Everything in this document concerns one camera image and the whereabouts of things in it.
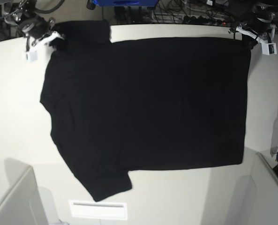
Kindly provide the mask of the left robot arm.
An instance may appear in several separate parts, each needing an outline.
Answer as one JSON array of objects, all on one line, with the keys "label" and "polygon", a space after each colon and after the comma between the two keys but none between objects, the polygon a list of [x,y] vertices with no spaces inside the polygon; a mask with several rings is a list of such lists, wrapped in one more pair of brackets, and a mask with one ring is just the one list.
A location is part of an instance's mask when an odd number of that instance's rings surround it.
[{"label": "left robot arm", "polygon": [[256,42],[273,42],[276,25],[273,18],[278,14],[278,0],[232,0],[230,10],[234,14],[229,33],[241,33]]}]

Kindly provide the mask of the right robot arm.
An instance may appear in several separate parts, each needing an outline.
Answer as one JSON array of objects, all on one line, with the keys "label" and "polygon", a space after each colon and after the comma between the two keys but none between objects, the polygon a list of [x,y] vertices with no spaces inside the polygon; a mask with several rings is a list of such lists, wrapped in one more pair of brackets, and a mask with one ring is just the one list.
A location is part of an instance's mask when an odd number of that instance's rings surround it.
[{"label": "right robot arm", "polygon": [[35,0],[21,0],[14,3],[12,0],[3,4],[2,19],[16,27],[17,33],[25,38],[33,38],[35,46],[38,41],[52,35],[52,26],[55,19],[46,21],[41,14],[50,14],[59,9],[64,3],[63,0],[51,9],[43,10],[36,7]]}]

